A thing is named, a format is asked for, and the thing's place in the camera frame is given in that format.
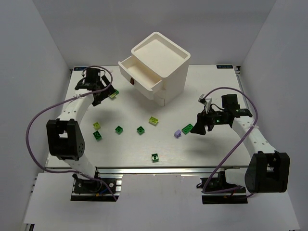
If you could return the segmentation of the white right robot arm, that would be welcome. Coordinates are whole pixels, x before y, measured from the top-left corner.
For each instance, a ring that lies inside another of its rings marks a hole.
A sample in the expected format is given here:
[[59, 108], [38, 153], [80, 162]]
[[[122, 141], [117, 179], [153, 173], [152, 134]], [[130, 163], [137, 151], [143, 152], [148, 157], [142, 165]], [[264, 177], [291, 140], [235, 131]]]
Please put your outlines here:
[[220, 172], [221, 184], [245, 187], [250, 193], [282, 193], [287, 190], [290, 157], [278, 152], [254, 124], [251, 112], [241, 108], [236, 94], [221, 97], [222, 110], [212, 108], [212, 99], [201, 95], [204, 105], [191, 133], [205, 135], [214, 126], [229, 125], [240, 137], [251, 160], [246, 168], [228, 168]]

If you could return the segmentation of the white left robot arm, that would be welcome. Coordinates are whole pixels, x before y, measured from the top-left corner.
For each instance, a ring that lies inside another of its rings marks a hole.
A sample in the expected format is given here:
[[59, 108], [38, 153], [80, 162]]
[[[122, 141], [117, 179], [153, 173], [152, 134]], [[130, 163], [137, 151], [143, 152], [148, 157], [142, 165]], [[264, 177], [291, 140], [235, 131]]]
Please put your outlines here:
[[80, 123], [88, 108], [99, 105], [115, 93], [112, 74], [101, 66], [89, 66], [74, 88], [74, 97], [63, 112], [47, 122], [49, 153], [67, 163], [78, 174], [94, 178], [97, 167], [85, 155]]

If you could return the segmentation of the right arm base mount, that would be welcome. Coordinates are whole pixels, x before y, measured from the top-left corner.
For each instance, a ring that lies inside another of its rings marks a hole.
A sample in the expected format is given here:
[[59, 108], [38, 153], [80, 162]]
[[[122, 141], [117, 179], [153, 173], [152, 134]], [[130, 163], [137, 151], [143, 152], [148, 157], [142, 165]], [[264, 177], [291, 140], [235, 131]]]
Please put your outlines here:
[[222, 178], [213, 177], [205, 193], [202, 194], [203, 205], [237, 205], [247, 204], [245, 188], [234, 189], [236, 185], [226, 183]]

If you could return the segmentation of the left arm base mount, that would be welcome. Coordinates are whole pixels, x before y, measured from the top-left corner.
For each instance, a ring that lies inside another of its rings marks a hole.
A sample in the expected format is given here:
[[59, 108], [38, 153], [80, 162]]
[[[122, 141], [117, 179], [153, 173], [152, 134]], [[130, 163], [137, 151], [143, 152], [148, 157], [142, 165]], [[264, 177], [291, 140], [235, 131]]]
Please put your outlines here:
[[[73, 178], [74, 183], [70, 201], [115, 202], [112, 194], [103, 183], [81, 178], [77, 174], [74, 174]], [[108, 185], [115, 198], [118, 199], [121, 191], [121, 179], [107, 177], [101, 180]]]

